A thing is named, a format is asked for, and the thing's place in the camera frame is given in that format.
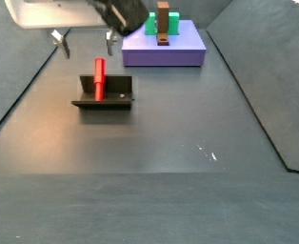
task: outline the purple platform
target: purple platform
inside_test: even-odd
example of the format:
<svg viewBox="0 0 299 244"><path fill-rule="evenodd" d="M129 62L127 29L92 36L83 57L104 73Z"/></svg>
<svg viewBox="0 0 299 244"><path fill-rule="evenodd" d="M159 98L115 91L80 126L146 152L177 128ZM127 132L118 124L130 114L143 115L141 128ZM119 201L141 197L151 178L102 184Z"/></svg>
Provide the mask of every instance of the purple platform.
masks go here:
<svg viewBox="0 0 299 244"><path fill-rule="evenodd" d="M170 46L157 46L155 36L142 26L122 40L125 66L201 66L205 46L191 20L179 20L178 35L169 35Z"/></svg>

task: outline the red peg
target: red peg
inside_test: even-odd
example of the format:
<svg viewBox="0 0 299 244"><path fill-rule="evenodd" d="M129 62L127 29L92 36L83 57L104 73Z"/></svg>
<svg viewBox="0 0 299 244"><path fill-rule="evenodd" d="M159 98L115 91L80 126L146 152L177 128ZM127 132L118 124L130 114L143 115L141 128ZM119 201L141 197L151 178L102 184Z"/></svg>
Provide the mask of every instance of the red peg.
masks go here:
<svg viewBox="0 0 299 244"><path fill-rule="evenodd" d="M104 83L104 59L94 59L94 101L102 101Z"/></svg>

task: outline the gray wall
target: gray wall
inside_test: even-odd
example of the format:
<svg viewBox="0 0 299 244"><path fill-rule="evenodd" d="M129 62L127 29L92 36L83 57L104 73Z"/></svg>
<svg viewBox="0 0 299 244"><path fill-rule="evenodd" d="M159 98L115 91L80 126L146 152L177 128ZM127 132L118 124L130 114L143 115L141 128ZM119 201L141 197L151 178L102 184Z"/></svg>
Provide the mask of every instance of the gray wall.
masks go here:
<svg viewBox="0 0 299 244"><path fill-rule="evenodd" d="M299 171L299 5L233 0L206 30L285 164Z"/></svg>
<svg viewBox="0 0 299 244"><path fill-rule="evenodd" d="M149 10L155 10L157 0L142 0ZM231 0L167 0L181 19L191 19L205 29Z"/></svg>
<svg viewBox="0 0 299 244"><path fill-rule="evenodd" d="M54 51L46 30L23 30L0 0L0 121Z"/></svg>

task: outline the small white speck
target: small white speck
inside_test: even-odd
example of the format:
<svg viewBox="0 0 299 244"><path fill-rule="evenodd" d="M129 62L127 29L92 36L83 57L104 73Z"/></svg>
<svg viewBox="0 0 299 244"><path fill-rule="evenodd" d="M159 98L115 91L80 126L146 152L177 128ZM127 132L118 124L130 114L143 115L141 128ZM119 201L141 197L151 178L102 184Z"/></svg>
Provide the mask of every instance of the small white speck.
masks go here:
<svg viewBox="0 0 299 244"><path fill-rule="evenodd" d="M217 161L215 156L214 156L214 153L211 153L211 157L213 157L214 161Z"/></svg>

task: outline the black stand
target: black stand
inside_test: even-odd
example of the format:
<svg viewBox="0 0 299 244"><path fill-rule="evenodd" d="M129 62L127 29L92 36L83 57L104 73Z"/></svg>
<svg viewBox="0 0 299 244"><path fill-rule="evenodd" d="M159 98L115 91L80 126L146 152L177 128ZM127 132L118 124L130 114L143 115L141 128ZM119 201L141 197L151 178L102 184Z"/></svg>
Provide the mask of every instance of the black stand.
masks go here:
<svg viewBox="0 0 299 244"><path fill-rule="evenodd" d="M80 109L130 109L131 107L131 76L104 75L104 94L102 101L94 101L94 77L80 75L82 95L71 104Z"/></svg>

